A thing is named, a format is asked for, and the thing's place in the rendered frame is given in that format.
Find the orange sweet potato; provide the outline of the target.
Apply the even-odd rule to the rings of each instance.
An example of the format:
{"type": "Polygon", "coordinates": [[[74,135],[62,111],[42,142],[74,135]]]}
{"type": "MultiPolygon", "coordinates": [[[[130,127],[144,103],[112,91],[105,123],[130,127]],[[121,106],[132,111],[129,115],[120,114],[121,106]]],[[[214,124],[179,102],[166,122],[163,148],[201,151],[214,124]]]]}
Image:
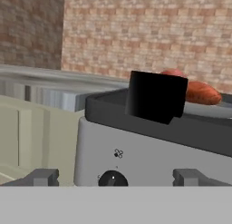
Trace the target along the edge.
{"type": "Polygon", "coordinates": [[[191,81],[188,83],[186,101],[204,105],[216,105],[222,101],[222,95],[206,83],[191,81]]]}

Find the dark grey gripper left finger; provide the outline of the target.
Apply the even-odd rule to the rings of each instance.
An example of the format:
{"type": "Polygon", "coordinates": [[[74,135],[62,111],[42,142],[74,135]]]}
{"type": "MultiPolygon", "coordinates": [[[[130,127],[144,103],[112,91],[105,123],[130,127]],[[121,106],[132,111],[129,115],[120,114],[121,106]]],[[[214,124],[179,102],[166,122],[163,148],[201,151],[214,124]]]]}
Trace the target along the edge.
{"type": "Polygon", "coordinates": [[[58,169],[35,169],[25,177],[4,183],[4,186],[38,187],[58,186],[58,169]]]}

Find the grey stove with black hob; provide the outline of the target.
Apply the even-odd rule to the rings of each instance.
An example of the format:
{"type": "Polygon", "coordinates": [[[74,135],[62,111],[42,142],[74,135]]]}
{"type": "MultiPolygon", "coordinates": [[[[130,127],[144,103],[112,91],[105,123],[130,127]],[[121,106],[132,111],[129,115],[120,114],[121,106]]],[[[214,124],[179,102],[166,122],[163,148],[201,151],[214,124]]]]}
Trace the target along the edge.
{"type": "Polygon", "coordinates": [[[232,186],[232,95],[217,106],[194,103],[170,124],[125,113],[126,89],[86,98],[79,120],[74,184],[99,186],[116,170],[128,186],[174,186],[175,169],[196,169],[232,186]]]}

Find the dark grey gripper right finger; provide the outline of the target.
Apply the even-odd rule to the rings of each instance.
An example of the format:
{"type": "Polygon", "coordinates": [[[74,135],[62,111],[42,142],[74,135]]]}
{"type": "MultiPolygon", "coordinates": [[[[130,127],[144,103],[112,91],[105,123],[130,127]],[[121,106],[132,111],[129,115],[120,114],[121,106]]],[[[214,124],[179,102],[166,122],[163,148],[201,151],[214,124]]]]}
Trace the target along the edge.
{"type": "Polygon", "coordinates": [[[211,179],[196,169],[175,169],[174,186],[228,186],[228,183],[211,179]]]}

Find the black pan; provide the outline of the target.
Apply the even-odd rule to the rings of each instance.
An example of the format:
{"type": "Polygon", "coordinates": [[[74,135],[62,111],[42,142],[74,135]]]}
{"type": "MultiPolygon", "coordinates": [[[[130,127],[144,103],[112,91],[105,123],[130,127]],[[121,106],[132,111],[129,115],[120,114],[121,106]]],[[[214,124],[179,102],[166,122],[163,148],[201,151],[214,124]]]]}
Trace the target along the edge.
{"type": "Polygon", "coordinates": [[[188,79],[176,75],[132,71],[125,113],[169,124],[184,112],[188,79]]]}

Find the black stove knob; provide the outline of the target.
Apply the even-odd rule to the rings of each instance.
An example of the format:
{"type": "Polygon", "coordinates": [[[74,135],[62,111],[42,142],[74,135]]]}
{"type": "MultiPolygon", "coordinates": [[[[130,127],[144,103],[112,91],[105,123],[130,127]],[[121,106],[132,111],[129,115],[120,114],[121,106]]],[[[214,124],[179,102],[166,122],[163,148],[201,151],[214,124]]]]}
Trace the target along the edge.
{"type": "Polygon", "coordinates": [[[98,181],[99,186],[128,186],[129,183],[124,175],[116,170],[105,171],[98,181]]]}

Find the red onion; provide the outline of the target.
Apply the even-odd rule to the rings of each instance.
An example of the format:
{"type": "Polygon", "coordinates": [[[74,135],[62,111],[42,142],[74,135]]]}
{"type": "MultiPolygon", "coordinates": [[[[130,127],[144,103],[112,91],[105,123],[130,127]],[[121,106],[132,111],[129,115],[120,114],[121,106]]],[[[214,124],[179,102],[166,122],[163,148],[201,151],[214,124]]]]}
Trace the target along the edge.
{"type": "Polygon", "coordinates": [[[187,78],[187,75],[185,75],[179,69],[167,69],[167,70],[162,71],[160,74],[173,75],[173,76],[179,76],[179,77],[187,78]]]}

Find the cream cupboard run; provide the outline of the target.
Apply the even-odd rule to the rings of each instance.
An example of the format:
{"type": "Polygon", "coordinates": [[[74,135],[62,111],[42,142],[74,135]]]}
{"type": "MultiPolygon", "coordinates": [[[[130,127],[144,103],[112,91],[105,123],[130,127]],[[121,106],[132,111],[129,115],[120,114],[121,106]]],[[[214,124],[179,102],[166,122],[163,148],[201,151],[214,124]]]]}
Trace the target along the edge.
{"type": "Polygon", "coordinates": [[[72,186],[83,115],[0,95],[0,184],[57,169],[60,184],[72,186]]]}

